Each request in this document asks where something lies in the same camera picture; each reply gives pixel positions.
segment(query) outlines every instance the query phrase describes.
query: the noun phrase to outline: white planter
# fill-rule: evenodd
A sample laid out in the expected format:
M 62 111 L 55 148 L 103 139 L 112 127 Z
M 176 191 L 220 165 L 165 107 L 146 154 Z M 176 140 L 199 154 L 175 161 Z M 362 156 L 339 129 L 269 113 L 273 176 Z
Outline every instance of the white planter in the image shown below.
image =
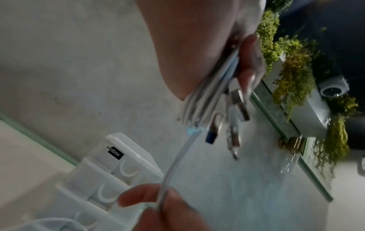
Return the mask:
M 274 81 L 279 78 L 284 61 L 285 59 L 281 57 L 275 62 L 270 74 L 263 79 L 271 92 L 277 88 Z M 331 111 L 327 103 L 322 100 L 318 89 L 315 88 L 302 107 L 293 109 L 291 120 L 303 136 L 324 138 L 330 115 Z

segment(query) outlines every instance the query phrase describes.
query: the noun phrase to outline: gray floor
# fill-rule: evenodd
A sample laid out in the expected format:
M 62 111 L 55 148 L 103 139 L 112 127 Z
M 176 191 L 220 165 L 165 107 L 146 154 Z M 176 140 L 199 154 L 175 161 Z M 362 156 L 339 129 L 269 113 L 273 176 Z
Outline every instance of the gray floor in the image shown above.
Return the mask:
M 187 138 L 137 7 L 123 0 L 0 2 L 0 112 L 81 159 L 121 131 L 165 172 Z M 243 156 L 194 146 L 174 185 L 215 230 L 324 230 L 328 203 L 250 104 Z

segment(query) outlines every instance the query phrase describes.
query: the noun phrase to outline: glass edge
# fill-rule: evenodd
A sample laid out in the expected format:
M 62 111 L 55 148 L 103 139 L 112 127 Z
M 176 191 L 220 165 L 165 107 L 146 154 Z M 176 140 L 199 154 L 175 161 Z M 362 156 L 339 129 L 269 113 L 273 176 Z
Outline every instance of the glass edge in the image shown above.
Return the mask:
M 37 134 L 35 134 L 31 130 L 29 130 L 28 128 L 24 127 L 23 125 L 19 124 L 18 122 L 16 122 L 15 120 L 11 119 L 10 117 L 8 117 L 7 115 L 5 115 L 4 113 L 1 113 L 1 112 L 0 112 L 0 120 L 2 120 L 4 123 L 9 125 L 13 129 L 17 130 L 18 132 L 22 133 L 26 137 L 30 138 L 34 142 L 36 142 L 36 143 L 40 144 L 41 146 L 45 147 L 46 149 L 48 149 L 49 151 L 51 151 L 55 155 L 59 156 L 63 160 L 69 162 L 70 164 L 76 166 L 79 163 L 78 160 L 71 157 L 69 154 L 65 153 L 61 149 L 57 148 L 53 144 L 49 143 L 48 141 L 46 141 L 42 137 L 38 136 Z
M 284 131 L 280 128 L 280 125 L 276 123 L 274 118 L 270 115 L 266 107 L 262 104 L 260 98 L 257 96 L 255 92 L 251 95 L 252 101 L 258 106 L 258 108 L 262 111 L 262 113 L 265 115 L 265 117 L 270 121 L 270 123 L 274 126 L 274 128 L 277 130 L 277 132 L 280 134 L 280 136 L 284 138 L 288 138 Z M 307 140 L 305 143 L 304 150 L 307 148 Z M 308 176 L 308 178 L 312 181 L 312 183 L 316 186 L 316 188 L 320 191 L 322 196 L 327 200 L 327 202 L 332 202 L 333 197 L 328 192 L 328 190 L 324 187 L 324 185 L 319 181 L 317 176 L 314 174 L 314 172 L 309 168 L 307 163 L 304 161 L 303 157 L 300 156 L 298 160 L 299 166 L 302 168 L 304 173 Z

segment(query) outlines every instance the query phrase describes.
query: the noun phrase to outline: hand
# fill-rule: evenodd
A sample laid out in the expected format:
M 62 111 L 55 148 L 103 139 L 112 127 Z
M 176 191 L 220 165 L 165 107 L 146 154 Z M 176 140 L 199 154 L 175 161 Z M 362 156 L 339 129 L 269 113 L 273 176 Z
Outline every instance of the hand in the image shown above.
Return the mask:
M 149 28 L 162 77 L 179 99 L 206 78 L 225 47 L 241 42 L 241 88 L 249 97 L 265 73 L 254 34 L 265 0 L 136 0 Z
M 156 202 L 160 184 L 138 185 L 120 195 L 118 203 L 127 207 Z M 169 189 L 160 212 L 145 209 L 133 231 L 211 231 L 198 212 L 189 207 L 174 189 Z

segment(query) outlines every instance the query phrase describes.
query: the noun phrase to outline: black label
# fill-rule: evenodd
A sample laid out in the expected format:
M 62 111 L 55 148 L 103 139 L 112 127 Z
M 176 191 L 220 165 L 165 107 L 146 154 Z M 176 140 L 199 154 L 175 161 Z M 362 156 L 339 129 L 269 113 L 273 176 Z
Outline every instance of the black label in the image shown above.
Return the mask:
M 116 149 L 115 147 L 107 147 L 109 149 L 108 153 L 110 153 L 113 157 L 117 159 L 121 159 L 124 154 Z

